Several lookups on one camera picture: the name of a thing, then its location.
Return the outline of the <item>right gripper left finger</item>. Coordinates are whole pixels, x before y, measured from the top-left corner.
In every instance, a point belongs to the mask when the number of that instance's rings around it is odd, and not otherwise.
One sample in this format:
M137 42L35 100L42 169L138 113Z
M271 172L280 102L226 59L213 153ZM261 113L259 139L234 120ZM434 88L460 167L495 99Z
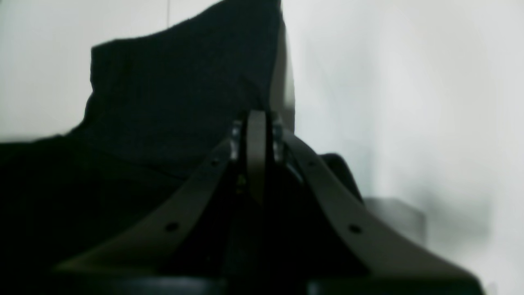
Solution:
M116 237L54 268L60 273L149 275L185 241L198 224L230 163L245 168L249 195L263 204L267 114L251 111L202 166L165 203Z

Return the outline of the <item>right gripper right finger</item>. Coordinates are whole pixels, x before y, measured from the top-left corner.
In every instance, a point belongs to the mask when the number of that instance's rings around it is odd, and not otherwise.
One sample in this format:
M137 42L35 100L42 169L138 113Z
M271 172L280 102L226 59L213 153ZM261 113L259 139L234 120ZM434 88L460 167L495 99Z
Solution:
M301 287L479 287L468 271L431 254L374 217L305 142L267 115L273 166L297 193L277 197Z

